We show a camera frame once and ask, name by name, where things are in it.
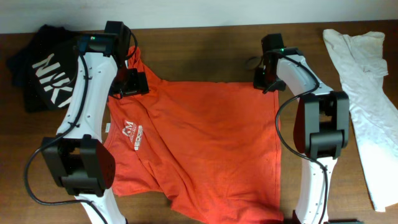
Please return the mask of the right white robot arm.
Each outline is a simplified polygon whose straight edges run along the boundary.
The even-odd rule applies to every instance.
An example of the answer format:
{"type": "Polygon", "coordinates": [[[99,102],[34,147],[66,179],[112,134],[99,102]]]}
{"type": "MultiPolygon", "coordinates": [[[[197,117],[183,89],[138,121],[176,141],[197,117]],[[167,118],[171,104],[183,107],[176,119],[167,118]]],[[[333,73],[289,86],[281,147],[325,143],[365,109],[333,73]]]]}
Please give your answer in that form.
{"type": "Polygon", "coordinates": [[[349,97],[324,84],[309,67],[302,51],[286,47],[281,34],[261,40],[262,57],[254,87],[263,93],[289,89],[293,97],[276,112],[280,132],[282,110],[298,102],[293,129],[294,147],[281,143],[302,160],[300,195],[290,223],[328,223],[328,196],[333,169],[349,140],[349,97]]]}

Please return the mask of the orange printed t-shirt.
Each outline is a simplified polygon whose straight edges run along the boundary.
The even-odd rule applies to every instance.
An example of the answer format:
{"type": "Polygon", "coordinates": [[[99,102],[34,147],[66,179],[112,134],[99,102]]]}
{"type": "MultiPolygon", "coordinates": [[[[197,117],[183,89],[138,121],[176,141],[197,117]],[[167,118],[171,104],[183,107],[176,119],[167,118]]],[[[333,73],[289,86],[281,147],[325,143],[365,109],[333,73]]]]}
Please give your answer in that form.
{"type": "Polygon", "coordinates": [[[114,194],[162,192],[173,210],[204,223],[280,223],[278,94],[250,83],[163,80],[139,49],[129,51],[149,92],[108,101],[114,194]]]}

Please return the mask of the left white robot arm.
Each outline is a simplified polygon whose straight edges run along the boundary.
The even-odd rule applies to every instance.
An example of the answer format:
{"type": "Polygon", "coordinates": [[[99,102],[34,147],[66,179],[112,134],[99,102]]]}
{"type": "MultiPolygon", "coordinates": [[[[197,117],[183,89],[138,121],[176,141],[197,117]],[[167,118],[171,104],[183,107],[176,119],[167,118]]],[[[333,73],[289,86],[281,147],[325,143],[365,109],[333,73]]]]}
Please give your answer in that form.
{"type": "Polygon", "coordinates": [[[116,162],[101,139],[108,98],[146,94],[145,73],[128,68],[135,40],[123,22],[108,21],[102,34],[85,34],[77,43],[77,78],[62,124],[38,150],[57,186],[83,205],[92,223],[127,223],[112,184],[116,162]]]}

